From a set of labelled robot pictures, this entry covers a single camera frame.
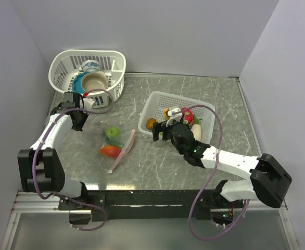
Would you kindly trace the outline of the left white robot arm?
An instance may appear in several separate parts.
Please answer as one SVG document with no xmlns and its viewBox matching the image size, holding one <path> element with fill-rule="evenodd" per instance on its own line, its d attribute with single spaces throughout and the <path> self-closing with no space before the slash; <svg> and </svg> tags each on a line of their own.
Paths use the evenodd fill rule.
<svg viewBox="0 0 305 250">
<path fill-rule="evenodd" d="M 21 186 L 24 192 L 37 193 L 42 199 L 56 195 L 60 201 L 76 209 L 89 204 L 88 191 L 83 182 L 65 176 L 57 154 L 70 130 L 82 131 L 88 118 L 83 112 L 84 97 L 65 92 L 63 101 L 50 112 L 49 122 L 39 139 L 18 153 Z"/>
</svg>

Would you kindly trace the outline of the white fake radish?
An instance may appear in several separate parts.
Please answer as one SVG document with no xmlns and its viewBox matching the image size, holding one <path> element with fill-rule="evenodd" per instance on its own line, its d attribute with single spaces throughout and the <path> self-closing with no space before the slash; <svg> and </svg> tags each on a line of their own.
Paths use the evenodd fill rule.
<svg viewBox="0 0 305 250">
<path fill-rule="evenodd" d="M 202 137 L 202 130 L 200 124 L 193 124 L 193 126 L 191 127 L 191 131 L 193 133 L 194 139 L 200 142 Z"/>
</svg>

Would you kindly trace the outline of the red fake dragon fruit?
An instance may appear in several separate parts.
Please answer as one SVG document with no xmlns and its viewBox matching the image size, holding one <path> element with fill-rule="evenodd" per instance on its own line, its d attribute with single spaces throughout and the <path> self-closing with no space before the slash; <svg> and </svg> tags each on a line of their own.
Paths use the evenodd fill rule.
<svg viewBox="0 0 305 250">
<path fill-rule="evenodd" d="M 187 125 L 192 125 L 194 123 L 194 115 L 192 111 L 189 109 L 187 110 L 187 107 L 181 108 L 182 114 L 183 114 L 183 123 Z"/>
</svg>

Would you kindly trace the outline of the white perforated tray basket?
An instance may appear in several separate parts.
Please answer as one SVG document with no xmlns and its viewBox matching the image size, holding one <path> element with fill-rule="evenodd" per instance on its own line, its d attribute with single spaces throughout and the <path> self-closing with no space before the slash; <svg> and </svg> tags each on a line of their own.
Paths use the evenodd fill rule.
<svg viewBox="0 0 305 250">
<path fill-rule="evenodd" d="M 196 99 L 178 96 L 170 93 L 154 91 L 150 94 L 145 103 L 141 116 L 138 122 L 138 129 L 150 136 L 152 136 L 152 132 L 149 131 L 146 127 L 146 123 L 148 119 L 154 118 L 157 122 L 165 121 L 163 116 L 163 111 L 167 107 L 179 106 L 183 107 L 192 107 L 194 105 L 205 105 L 210 107 L 211 109 L 215 109 L 212 104 L 205 103 L 202 101 L 198 101 Z M 212 138 L 213 127 L 215 116 L 214 114 L 204 108 L 204 107 L 196 107 L 193 108 L 192 113 L 199 119 L 199 124 L 201 126 L 201 141 L 203 143 L 209 144 Z"/>
</svg>

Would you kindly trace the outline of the brown fake kiwi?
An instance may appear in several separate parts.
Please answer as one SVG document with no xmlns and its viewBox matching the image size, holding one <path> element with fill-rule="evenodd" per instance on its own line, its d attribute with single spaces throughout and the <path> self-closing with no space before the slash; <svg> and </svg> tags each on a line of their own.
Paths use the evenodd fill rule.
<svg viewBox="0 0 305 250">
<path fill-rule="evenodd" d="M 154 123 L 157 122 L 155 118 L 149 118 L 146 122 L 146 128 L 148 131 L 151 131 L 153 128 Z"/>
</svg>

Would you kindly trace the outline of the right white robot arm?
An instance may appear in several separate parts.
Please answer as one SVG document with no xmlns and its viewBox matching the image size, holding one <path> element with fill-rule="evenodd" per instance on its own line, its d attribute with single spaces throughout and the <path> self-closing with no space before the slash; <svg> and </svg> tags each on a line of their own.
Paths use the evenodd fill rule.
<svg viewBox="0 0 305 250">
<path fill-rule="evenodd" d="M 190 165 L 217 169 L 241 177 L 240 181 L 226 181 L 214 194 L 214 203 L 226 207 L 230 202 L 257 199 L 272 208 L 280 208 L 292 183 L 291 176 L 270 154 L 244 156 L 220 151 L 200 142 L 186 124 L 154 123 L 153 140 L 171 141 Z"/>
</svg>

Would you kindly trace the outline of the red orange fake fruit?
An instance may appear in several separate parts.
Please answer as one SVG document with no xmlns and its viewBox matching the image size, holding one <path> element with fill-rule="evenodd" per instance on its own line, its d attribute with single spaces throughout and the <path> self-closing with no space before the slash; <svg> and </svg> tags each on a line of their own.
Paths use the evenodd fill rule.
<svg viewBox="0 0 305 250">
<path fill-rule="evenodd" d="M 120 155 L 121 152 L 122 152 L 121 148 L 118 148 L 118 147 L 115 147 L 115 146 L 112 146 L 109 144 L 105 145 L 99 149 L 100 154 L 102 154 L 106 157 L 109 157 L 109 158 L 113 158 L 113 159 L 116 159 Z"/>
</svg>

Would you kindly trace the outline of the clear zip top bag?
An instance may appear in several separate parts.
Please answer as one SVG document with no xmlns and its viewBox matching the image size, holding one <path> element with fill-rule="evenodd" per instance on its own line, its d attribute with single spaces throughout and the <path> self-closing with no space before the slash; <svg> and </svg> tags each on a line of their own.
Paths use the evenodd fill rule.
<svg viewBox="0 0 305 250">
<path fill-rule="evenodd" d="M 109 126 L 103 133 L 104 141 L 98 153 L 113 160 L 112 165 L 107 170 L 108 174 L 113 174 L 131 151 L 135 141 L 136 130 L 124 131 L 119 127 Z"/>
</svg>

